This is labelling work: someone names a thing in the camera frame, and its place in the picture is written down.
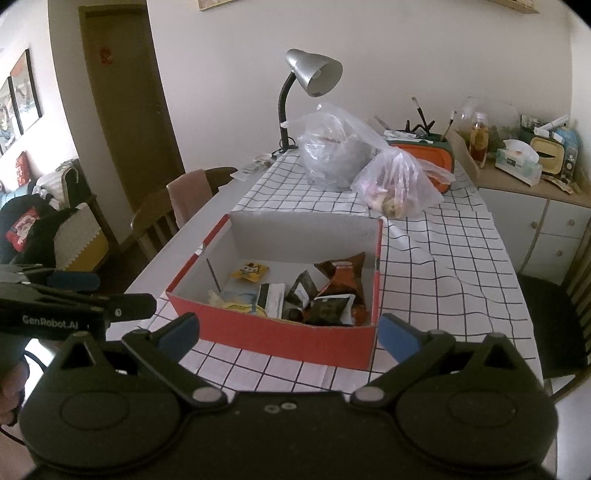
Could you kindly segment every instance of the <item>pink towel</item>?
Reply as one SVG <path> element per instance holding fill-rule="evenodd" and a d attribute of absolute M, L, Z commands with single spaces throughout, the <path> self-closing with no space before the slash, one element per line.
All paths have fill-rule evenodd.
<path fill-rule="evenodd" d="M 168 188 L 174 217 L 177 219 L 179 228 L 187 223 L 213 196 L 204 170 L 190 171 L 181 175 L 166 185 L 166 188 Z"/>

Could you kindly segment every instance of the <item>picture frame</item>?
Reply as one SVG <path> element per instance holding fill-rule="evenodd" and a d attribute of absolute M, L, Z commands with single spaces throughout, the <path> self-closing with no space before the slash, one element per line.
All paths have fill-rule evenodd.
<path fill-rule="evenodd" d="M 8 81 L 17 114 L 18 127 L 20 133 L 24 134 L 42 116 L 29 49 L 26 49 L 15 63 Z"/>
<path fill-rule="evenodd" d="M 10 78 L 7 78 L 0 87 L 0 154 L 4 154 L 22 135 L 11 85 Z"/>
<path fill-rule="evenodd" d="M 235 1 L 236 0 L 197 0 L 197 3 L 199 4 L 199 10 L 204 11 L 213 7 L 218 7 L 219 5 L 228 4 L 230 2 Z"/>

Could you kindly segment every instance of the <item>plastic bag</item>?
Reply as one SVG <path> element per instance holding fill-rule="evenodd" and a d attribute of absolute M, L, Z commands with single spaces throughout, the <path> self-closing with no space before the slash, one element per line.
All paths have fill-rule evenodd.
<path fill-rule="evenodd" d="M 310 184 L 336 192 L 350 190 L 355 177 L 369 163 L 371 148 L 351 125 L 354 118 L 324 103 L 315 113 L 281 124 L 284 128 L 305 126 L 296 143 Z"/>
<path fill-rule="evenodd" d="M 403 218 L 443 201 L 443 195 L 429 177 L 450 184 L 456 179 L 453 173 L 427 160 L 415 158 L 398 147 L 391 147 L 369 125 L 345 114 L 357 136 L 380 151 L 351 185 L 351 189 L 370 208 L 389 218 Z"/>

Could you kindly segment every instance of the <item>red pillow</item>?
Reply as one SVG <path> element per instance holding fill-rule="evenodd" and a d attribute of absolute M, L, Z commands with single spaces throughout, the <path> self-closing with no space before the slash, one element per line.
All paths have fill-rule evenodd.
<path fill-rule="evenodd" d="M 22 252 L 25 249 L 29 230 L 39 218 L 39 214 L 35 210 L 35 207 L 31 207 L 29 211 L 23 213 L 23 215 L 8 229 L 8 232 L 6 232 L 6 239 L 12 244 L 17 252 Z"/>
<path fill-rule="evenodd" d="M 29 159 L 27 153 L 21 153 L 17 158 L 17 181 L 18 186 L 22 187 L 31 180 L 31 169 L 29 168 Z"/>

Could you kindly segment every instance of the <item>red cardboard box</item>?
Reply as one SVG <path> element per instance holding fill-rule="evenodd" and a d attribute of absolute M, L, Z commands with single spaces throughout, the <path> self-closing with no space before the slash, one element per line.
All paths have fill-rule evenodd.
<path fill-rule="evenodd" d="M 315 364 L 368 369 L 379 317 L 382 221 L 316 212 L 231 212 L 215 226 L 167 288 L 176 312 L 193 312 L 200 338 L 267 355 Z M 365 252 L 362 283 L 371 320 L 359 327 L 304 325 L 208 305 L 209 291 L 285 283 L 308 270 L 318 289 L 328 279 L 314 263 Z M 256 285 L 230 274 L 247 262 L 269 266 Z"/>

